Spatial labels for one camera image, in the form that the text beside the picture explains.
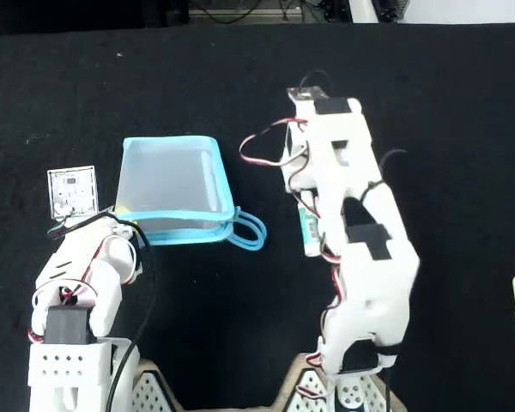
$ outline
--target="red wire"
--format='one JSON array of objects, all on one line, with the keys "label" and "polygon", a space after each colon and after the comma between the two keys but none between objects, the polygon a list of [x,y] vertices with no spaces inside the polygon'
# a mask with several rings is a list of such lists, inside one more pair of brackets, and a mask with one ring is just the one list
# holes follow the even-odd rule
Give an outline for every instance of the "red wire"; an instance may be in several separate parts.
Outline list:
[{"label": "red wire", "polygon": [[294,161],[296,160],[298,157],[300,157],[303,153],[305,153],[306,149],[303,149],[302,152],[298,153],[297,155],[294,155],[292,156],[291,158],[289,158],[288,160],[286,161],[268,161],[267,159],[259,159],[259,158],[256,158],[256,157],[250,157],[250,156],[246,156],[245,154],[242,153],[242,148],[252,139],[256,138],[257,136],[261,136],[261,135],[264,135],[265,133],[267,133],[269,130],[271,130],[271,128],[273,126],[277,126],[279,124],[288,124],[288,123],[292,123],[292,122],[296,122],[298,124],[306,124],[307,123],[307,120],[303,119],[303,118],[281,118],[280,120],[277,120],[273,123],[271,123],[267,128],[263,129],[262,131],[260,131],[259,133],[255,133],[253,135],[249,135],[246,139],[244,139],[242,141],[242,143],[240,144],[239,146],[239,154],[240,154],[240,157],[242,158],[242,160],[246,161],[247,163],[251,163],[251,164],[254,164],[254,165],[259,165],[259,166],[271,166],[271,167],[279,167],[279,166],[284,166],[284,165],[287,165],[288,163],[290,163],[291,161]]}]

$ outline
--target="cable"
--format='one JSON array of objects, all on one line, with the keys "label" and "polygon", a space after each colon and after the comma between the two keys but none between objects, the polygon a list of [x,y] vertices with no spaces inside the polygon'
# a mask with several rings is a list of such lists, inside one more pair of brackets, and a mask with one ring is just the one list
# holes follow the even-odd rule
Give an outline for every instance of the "cable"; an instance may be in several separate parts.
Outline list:
[{"label": "cable", "polygon": [[393,155],[396,155],[397,153],[407,154],[408,152],[402,148],[392,148],[391,150],[388,150],[383,156],[381,156],[381,159],[379,160],[379,163],[378,163],[378,169],[379,169],[379,173],[382,176],[384,175],[385,163],[389,160],[390,157],[392,157]]},{"label": "cable", "polygon": [[384,381],[385,381],[385,410],[391,412],[391,376],[390,369],[387,367],[384,369]]},{"label": "cable", "polygon": [[303,163],[303,165],[301,165],[301,167],[296,170],[295,172],[293,172],[290,177],[288,178],[288,189],[290,190],[290,193],[292,193],[292,196],[294,197],[294,199],[299,203],[301,204],[301,206],[303,206],[303,208],[309,212],[311,215],[315,216],[317,219],[320,219],[320,215],[318,214],[317,212],[317,209],[316,208],[312,208],[311,206],[309,206],[302,198],[301,196],[298,196],[296,195],[296,191],[292,188],[292,179],[294,178],[294,176],[300,172],[303,171],[303,169],[305,169],[307,167],[307,165],[309,164],[309,160],[311,158],[310,156],[310,152],[309,152],[309,143],[306,142],[306,150],[305,152],[302,154],[303,155],[306,155],[305,158],[305,162]]},{"label": "cable", "polygon": [[82,286],[87,288],[88,290],[92,291],[94,293],[95,299],[97,299],[97,292],[89,283],[86,283],[85,281],[81,281],[80,279],[66,279],[66,278],[58,278],[58,279],[51,279],[50,281],[40,285],[39,288],[37,288],[33,293],[33,298],[31,299],[33,303],[33,309],[36,309],[36,299],[39,297],[39,295],[44,291],[44,289],[48,288],[49,286],[52,286],[54,284],[57,284],[58,286],[65,286],[65,283],[75,283],[77,286]]},{"label": "cable", "polygon": [[306,84],[307,80],[311,78],[313,75],[323,75],[326,81],[328,82],[328,92],[331,92],[332,90],[332,81],[330,80],[330,76],[328,76],[328,73],[326,73],[322,69],[313,69],[310,72],[308,72],[305,76],[303,76],[300,80],[300,84],[298,86],[298,94],[301,93],[301,88],[303,88],[303,85]]},{"label": "cable", "polygon": [[324,250],[324,248],[326,247],[325,240],[326,240],[326,235],[325,235],[325,233],[323,233],[323,235],[320,238],[320,246],[319,246],[320,255],[329,264],[340,264],[342,262],[342,258],[341,257],[330,255],[329,253],[327,253]]},{"label": "cable", "polygon": [[311,13],[313,19],[315,19],[315,21],[321,21],[317,15],[315,15],[315,10],[313,10],[313,8],[317,8],[317,9],[320,9],[319,6],[316,6],[314,4],[311,4],[309,2],[306,2],[305,0],[303,0],[302,2],[302,5],[305,5],[307,7],[307,9],[309,10],[309,12]]},{"label": "cable", "polygon": [[317,393],[315,391],[311,391],[310,389],[307,389],[304,386],[296,385],[295,391],[298,392],[298,394],[301,397],[306,397],[307,399],[320,400],[320,401],[325,401],[326,402],[326,395],[322,395],[322,394]]},{"label": "cable", "polygon": [[27,329],[27,337],[32,343],[42,343],[44,341],[44,337],[35,334],[32,329]]},{"label": "cable", "polygon": [[258,8],[259,4],[261,4],[262,1],[263,0],[256,0],[256,2],[244,14],[238,15],[238,16],[234,17],[231,20],[221,20],[221,19],[218,19],[217,17],[212,15],[208,10],[206,10],[203,6],[201,6],[199,3],[195,2],[194,0],[189,0],[189,3],[192,4],[193,7],[196,7],[197,9],[202,11],[207,17],[209,17],[211,20],[215,21],[216,23],[219,23],[219,24],[233,24],[233,23],[236,23],[237,21],[241,21],[242,19],[244,19],[245,17],[250,15],[250,13],[252,11],[254,11],[255,9]]},{"label": "cable", "polygon": [[288,124],[288,123],[297,123],[297,124],[306,124],[307,123],[307,120],[304,120],[303,118],[281,118],[280,120],[277,120],[273,123],[271,123],[269,125],[269,127],[261,130],[259,133],[255,133],[253,135],[249,135],[246,139],[244,139],[242,141],[242,143],[240,144],[239,146],[239,154],[240,154],[240,157],[242,158],[242,160],[244,160],[245,162],[247,163],[251,163],[253,165],[259,165],[259,166],[271,166],[271,167],[281,167],[281,166],[285,166],[287,165],[288,163],[292,162],[292,161],[295,161],[298,157],[300,157],[301,155],[303,155],[306,151],[307,151],[307,148],[303,148],[302,150],[300,150],[298,153],[294,154],[293,156],[289,157],[288,159],[284,160],[284,161],[268,161],[266,159],[259,159],[257,157],[250,157],[250,156],[246,156],[242,153],[242,149],[244,148],[244,146],[252,139],[254,139],[255,137],[257,136],[261,136],[261,135],[264,135],[265,133],[267,133],[269,130],[271,130],[272,127],[274,126],[277,126],[279,124]]},{"label": "cable", "polygon": [[[381,156],[381,159],[379,160],[379,163],[378,163],[378,169],[379,169],[379,174],[380,175],[383,176],[383,174],[384,174],[385,163],[393,155],[396,155],[397,153],[408,153],[408,152],[406,150],[401,149],[401,148],[393,148],[391,150],[388,150],[383,156]],[[362,192],[362,195],[360,195],[360,202],[364,203],[364,199],[367,197],[367,194],[370,191],[373,191],[378,186],[383,185],[383,184],[386,184],[383,179],[378,180],[377,182],[368,182],[368,187]]]},{"label": "cable", "polygon": [[320,335],[323,338],[323,342],[326,343],[326,338],[324,337],[324,321],[326,320],[326,314],[332,309],[336,309],[338,306],[342,304],[343,294],[342,287],[340,286],[339,279],[339,266],[332,266],[332,281],[334,283],[334,288],[336,289],[336,300],[334,303],[328,305],[323,312],[320,314]]}]

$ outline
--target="black tabletop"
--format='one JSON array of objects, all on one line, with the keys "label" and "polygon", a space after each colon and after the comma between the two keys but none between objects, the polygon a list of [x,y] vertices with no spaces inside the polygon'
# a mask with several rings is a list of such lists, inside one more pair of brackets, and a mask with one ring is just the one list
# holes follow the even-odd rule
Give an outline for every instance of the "black tabletop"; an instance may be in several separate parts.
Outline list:
[{"label": "black tabletop", "polygon": [[[394,391],[410,411],[515,411],[515,25],[0,38],[0,410],[27,410],[30,296],[58,246],[45,239],[45,171],[95,165],[107,206],[125,137],[184,134],[219,141],[235,203],[270,236],[257,252],[157,249],[160,299],[140,351],[186,408],[273,401],[294,356],[315,349],[334,291],[326,263],[303,256],[281,172],[237,148],[294,113],[285,88],[315,68],[330,94],[360,99],[377,156],[408,151],[385,171],[421,257]],[[263,153],[278,157],[282,137]],[[125,289],[117,336],[134,333],[148,286]]]}]

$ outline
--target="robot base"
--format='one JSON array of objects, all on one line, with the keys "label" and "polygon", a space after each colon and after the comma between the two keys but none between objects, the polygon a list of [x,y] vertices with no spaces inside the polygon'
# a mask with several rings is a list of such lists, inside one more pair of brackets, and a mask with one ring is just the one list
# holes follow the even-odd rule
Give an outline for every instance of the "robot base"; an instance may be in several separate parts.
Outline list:
[{"label": "robot base", "polygon": [[[296,386],[322,391],[324,399],[309,399],[295,390]],[[142,360],[136,373],[132,392],[134,412],[185,412],[158,367]],[[324,384],[324,375],[311,368],[305,355],[296,356],[284,379],[276,400],[270,407],[249,409],[204,409],[207,412],[385,412],[385,385],[376,375],[341,379],[334,388]],[[401,401],[391,393],[391,411],[407,412]]]}]

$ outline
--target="electrical wire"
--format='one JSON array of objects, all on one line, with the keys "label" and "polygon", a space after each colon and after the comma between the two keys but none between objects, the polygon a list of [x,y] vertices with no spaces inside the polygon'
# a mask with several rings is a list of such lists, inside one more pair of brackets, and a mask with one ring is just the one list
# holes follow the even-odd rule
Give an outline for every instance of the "electrical wire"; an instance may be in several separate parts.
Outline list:
[{"label": "electrical wire", "polygon": [[319,359],[321,356],[320,352],[314,352],[312,354],[308,354],[306,356],[306,362],[310,367],[322,367],[322,361]]},{"label": "electrical wire", "polygon": [[391,412],[391,370],[389,367],[384,369],[385,382],[385,410]]},{"label": "electrical wire", "polygon": [[301,196],[299,195],[296,195],[296,191],[292,188],[292,179],[295,177],[296,174],[300,173],[303,171],[303,169],[305,169],[307,167],[307,165],[309,164],[309,160],[311,158],[311,153],[309,152],[309,143],[306,142],[306,150],[305,152],[302,154],[302,156],[304,156],[306,158],[305,162],[303,163],[303,165],[301,165],[301,167],[299,169],[297,169],[296,171],[294,171],[290,177],[288,178],[288,189],[290,190],[290,193],[292,193],[292,196],[294,197],[294,199],[301,205],[303,206],[303,208],[309,212],[311,215],[315,216],[317,219],[320,219],[320,214],[317,212],[317,209],[315,207],[311,207],[309,206],[302,198]]},{"label": "electrical wire", "polygon": [[49,288],[50,286],[56,285],[56,284],[58,285],[58,287],[65,286],[65,283],[66,284],[75,283],[79,287],[85,287],[88,290],[90,290],[94,294],[95,299],[97,299],[97,292],[89,283],[87,283],[85,281],[81,281],[80,279],[68,279],[68,278],[62,277],[62,278],[58,278],[58,279],[51,279],[50,281],[40,285],[40,287],[38,287],[34,291],[33,298],[31,299],[31,302],[33,303],[33,309],[36,309],[36,306],[37,306],[36,300],[38,299],[39,295],[42,292],[44,292],[45,289]]},{"label": "electrical wire", "polygon": [[33,330],[31,330],[31,329],[27,330],[27,337],[28,337],[28,340],[31,341],[32,343],[42,343],[44,341],[43,336],[35,334],[33,332]]},{"label": "electrical wire", "polygon": [[340,264],[342,262],[342,258],[339,256],[331,255],[327,251],[325,251],[326,247],[326,235],[323,233],[323,235],[320,238],[320,246],[318,249],[320,250],[320,256],[323,257],[323,259],[328,262],[329,264]]},{"label": "electrical wire", "polygon": [[323,395],[321,393],[317,393],[315,391],[311,391],[310,389],[306,388],[305,386],[296,385],[295,391],[301,396],[306,397],[307,399],[312,400],[320,400],[326,402],[326,395]]},{"label": "electrical wire", "polygon": [[308,72],[305,76],[303,76],[300,80],[300,84],[298,85],[298,94],[301,93],[301,88],[306,84],[306,82],[313,76],[313,75],[323,75],[328,83],[328,90],[327,92],[330,92],[332,90],[332,81],[330,79],[330,76],[328,76],[328,73],[326,73],[322,69],[313,69],[310,72]]},{"label": "electrical wire", "polygon": [[193,7],[202,11],[207,17],[209,17],[212,21],[215,21],[218,24],[233,24],[233,23],[236,23],[237,21],[241,21],[242,19],[244,19],[245,17],[250,15],[255,9],[257,9],[259,7],[259,4],[261,4],[262,1],[263,0],[256,0],[256,2],[245,13],[243,13],[242,15],[237,15],[236,17],[234,17],[231,20],[218,19],[217,17],[212,15],[208,10],[206,10],[203,6],[201,6],[199,3],[195,2],[194,0],[189,0],[189,3],[192,4]]},{"label": "electrical wire", "polygon": [[339,266],[332,266],[331,270],[332,274],[332,282],[334,283],[334,288],[336,289],[336,299],[334,302],[330,305],[328,305],[323,312],[320,314],[320,335],[323,338],[323,342],[326,343],[326,338],[324,337],[324,322],[326,320],[326,315],[329,311],[332,309],[336,309],[338,306],[342,304],[343,300],[343,292],[342,287],[340,284],[340,278],[339,278]]},{"label": "electrical wire", "polygon": [[242,153],[242,149],[250,140],[253,140],[258,136],[264,135],[265,133],[269,132],[269,130],[271,130],[271,128],[273,128],[274,126],[277,126],[279,124],[289,124],[293,122],[297,124],[306,124],[307,120],[304,120],[303,118],[281,118],[280,120],[276,120],[275,122],[271,123],[267,128],[261,130],[259,133],[249,135],[246,139],[242,141],[242,143],[239,146],[239,154],[242,160],[253,165],[281,167],[287,165],[292,161],[295,161],[298,157],[302,156],[307,151],[307,147],[303,148],[298,153],[294,154],[293,156],[289,157],[284,161],[268,161],[267,159],[259,159],[257,157],[246,156]]}]

